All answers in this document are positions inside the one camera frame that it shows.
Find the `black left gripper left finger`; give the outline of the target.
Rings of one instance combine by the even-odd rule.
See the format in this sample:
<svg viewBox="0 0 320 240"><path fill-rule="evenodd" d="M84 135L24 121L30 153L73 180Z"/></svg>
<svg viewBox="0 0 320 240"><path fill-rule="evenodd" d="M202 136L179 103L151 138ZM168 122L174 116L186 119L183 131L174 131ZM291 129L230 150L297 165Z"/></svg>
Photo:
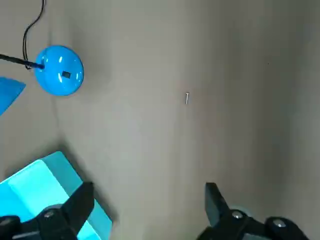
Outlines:
<svg viewBox="0 0 320 240"><path fill-rule="evenodd" d="M0 218L2 240L76 240L94 208L94 184L83 182L65 203L50 206L21 222L17 215Z"/></svg>

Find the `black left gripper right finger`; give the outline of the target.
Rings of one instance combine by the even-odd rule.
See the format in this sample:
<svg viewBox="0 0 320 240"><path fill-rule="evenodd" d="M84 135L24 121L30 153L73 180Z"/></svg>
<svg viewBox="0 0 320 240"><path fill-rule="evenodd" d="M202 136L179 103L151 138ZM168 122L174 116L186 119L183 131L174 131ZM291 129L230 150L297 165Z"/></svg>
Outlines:
<svg viewBox="0 0 320 240"><path fill-rule="evenodd" d="M230 208L218 186L205 184L205 212L210 226L198 240L308 240L293 221L271 216L260 222L236 208Z"/></svg>

